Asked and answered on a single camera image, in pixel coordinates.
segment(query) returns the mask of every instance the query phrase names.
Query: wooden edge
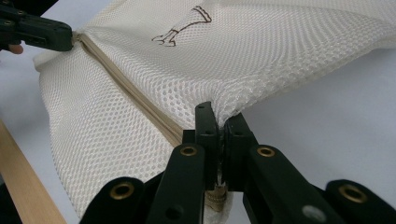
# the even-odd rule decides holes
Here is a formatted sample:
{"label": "wooden edge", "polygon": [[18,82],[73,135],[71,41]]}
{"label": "wooden edge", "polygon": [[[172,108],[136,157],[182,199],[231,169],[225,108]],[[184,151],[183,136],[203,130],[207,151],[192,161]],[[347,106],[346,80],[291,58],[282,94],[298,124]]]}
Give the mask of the wooden edge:
{"label": "wooden edge", "polygon": [[2,120],[0,173],[23,223],[66,223]]}

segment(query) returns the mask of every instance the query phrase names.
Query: brown embroidery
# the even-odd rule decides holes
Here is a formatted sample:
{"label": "brown embroidery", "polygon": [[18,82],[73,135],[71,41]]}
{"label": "brown embroidery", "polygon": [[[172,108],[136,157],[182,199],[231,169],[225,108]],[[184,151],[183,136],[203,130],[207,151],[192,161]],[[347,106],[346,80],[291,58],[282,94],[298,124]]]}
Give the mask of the brown embroidery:
{"label": "brown embroidery", "polygon": [[[197,16],[197,19],[195,20],[189,20],[189,18]],[[207,14],[206,11],[204,11],[203,8],[201,7],[194,7],[188,16],[188,18],[179,24],[175,25],[172,27],[168,33],[165,35],[158,35],[155,36],[154,38],[151,39],[151,41],[157,41],[159,42],[160,45],[166,46],[166,47],[175,47],[176,42],[175,42],[175,37],[180,34],[182,31],[186,30],[190,26],[198,23],[210,23],[212,22],[212,18],[210,18],[209,14]]]}

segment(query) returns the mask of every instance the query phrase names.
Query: white mesh bag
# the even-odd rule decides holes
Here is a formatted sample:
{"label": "white mesh bag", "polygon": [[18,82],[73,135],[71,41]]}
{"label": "white mesh bag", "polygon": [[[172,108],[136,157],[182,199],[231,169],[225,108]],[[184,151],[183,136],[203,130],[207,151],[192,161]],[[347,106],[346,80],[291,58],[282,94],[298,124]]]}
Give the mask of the white mesh bag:
{"label": "white mesh bag", "polygon": [[[78,33],[70,52],[35,65],[53,158],[82,216],[108,181],[163,171],[181,130],[194,128],[196,105],[212,102],[221,127],[258,101],[396,47],[396,1],[115,0]],[[206,209],[205,223],[225,222],[229,209]]]}

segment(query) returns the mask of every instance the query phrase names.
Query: laundry bag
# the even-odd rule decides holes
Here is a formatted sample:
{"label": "laundry bag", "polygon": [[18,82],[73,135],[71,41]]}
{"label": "laundry bag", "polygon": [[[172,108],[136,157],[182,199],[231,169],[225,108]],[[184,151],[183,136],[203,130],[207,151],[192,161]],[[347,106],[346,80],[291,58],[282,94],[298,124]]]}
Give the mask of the laundry bag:
{"label": "laundry bag", "polygon": [[[194,108],[224,122],[378,48],[394,0],[115,0],[69,52],[35,58],[53,159],[79,216],[108,181],[162,172]],[[205,208],[205,223],[224,223]]]}

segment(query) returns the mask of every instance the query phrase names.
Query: clamp jaw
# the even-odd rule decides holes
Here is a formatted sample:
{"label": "clamp jaw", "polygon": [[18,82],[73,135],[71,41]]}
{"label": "clamp jaw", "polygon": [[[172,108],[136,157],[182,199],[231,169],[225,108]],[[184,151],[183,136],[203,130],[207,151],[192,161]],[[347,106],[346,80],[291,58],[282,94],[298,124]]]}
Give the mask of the clamp jaw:
{"label": "clamp jaw", "polygon": [[148,182],[121,177],[91,201],[81,224],[203,223],[205,190],[221,184],[244,192],[251,223],[396,223],[396,211],[366,187],[335,180],[309,184],[276,148],[259,145],[241,114],[219,131],[210,102],[195,107],[164,172]]}
{"label": "clamp jaw", "polygon": [[4,0],[0,2],[0,44],[25,44],[42,49],[69,51],[73,48],[69,25],[29,15]]}

